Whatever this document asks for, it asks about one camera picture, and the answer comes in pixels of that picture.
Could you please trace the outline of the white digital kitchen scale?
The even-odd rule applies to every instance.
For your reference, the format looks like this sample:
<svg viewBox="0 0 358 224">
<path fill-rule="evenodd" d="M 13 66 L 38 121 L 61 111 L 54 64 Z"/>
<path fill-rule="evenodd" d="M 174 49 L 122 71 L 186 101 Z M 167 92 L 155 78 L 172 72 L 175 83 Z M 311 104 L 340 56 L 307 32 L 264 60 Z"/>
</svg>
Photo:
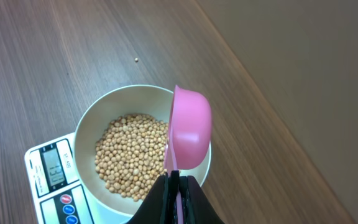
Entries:
<svg viewBox="0 0 358 224">
<path fill-rule="evenodd" d="M 130 217 L 93 200 L 73 162 L 74 134 L 30 148 L 24 156 L 37 221 L 51 224 L 126 223 Z"/>
</svg>

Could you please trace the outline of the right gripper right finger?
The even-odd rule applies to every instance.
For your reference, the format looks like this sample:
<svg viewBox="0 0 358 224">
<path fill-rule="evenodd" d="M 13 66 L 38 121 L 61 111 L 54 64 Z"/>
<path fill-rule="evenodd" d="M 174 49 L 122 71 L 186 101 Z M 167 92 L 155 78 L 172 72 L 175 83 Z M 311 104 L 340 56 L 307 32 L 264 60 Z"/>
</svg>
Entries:
<svg viewBox="0 0 358 224">
<path fill-rule="evenodd" d="M 193 176 L 179 182 L 184 224 L 224 224 Z"/>
</svg>

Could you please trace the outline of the pink plastic scoop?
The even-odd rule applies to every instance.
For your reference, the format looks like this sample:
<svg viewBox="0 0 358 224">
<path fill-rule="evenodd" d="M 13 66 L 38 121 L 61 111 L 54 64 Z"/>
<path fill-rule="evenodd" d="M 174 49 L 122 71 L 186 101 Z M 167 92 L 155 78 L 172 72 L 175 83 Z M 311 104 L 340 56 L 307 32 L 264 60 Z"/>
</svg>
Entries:
<svg viewBox="0 0 358 224">
<path fill-rule="evenodd" d="M 209 150 L 211 131 L 209 101 L 201 93 L 177 85 L 173 92 L 164 161 L 170 188 L 168 214 L 175 223 L 183 223 L 179 171 L 194 169 L 203 162 Z"/>
</svg>

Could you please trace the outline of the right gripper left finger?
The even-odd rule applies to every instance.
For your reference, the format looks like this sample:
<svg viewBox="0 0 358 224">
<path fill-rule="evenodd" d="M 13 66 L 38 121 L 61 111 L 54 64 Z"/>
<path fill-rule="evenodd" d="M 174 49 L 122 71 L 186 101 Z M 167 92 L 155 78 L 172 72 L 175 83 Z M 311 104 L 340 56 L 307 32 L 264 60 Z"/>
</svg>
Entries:
<svg viewBox="0 0 358 224">
<path fill-rule="evenodd" d="M 127 224 L 156 224 L 160 223 L 160 217 L 165 207 L 163 197 L 166 195 L 165 186 L 168 180 L 167 175 L 160 175 L 154 182 L 135 215 Z"/>
</svg>

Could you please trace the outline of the soybeans in bowl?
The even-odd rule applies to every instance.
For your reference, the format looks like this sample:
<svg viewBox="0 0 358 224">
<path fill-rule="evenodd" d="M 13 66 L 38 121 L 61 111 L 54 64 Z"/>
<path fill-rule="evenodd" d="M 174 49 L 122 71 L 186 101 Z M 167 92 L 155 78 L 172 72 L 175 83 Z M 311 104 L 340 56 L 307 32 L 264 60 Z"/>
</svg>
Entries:
<svg viewBox="0 0 358 224">
<path fill-rule="evenodd" d="M 95 143 L 95 172 L 113 194 L 144 200 L 163 162 L 168 123 L 149 114 L 126 114 L 110 122 Z"/>
</svg>

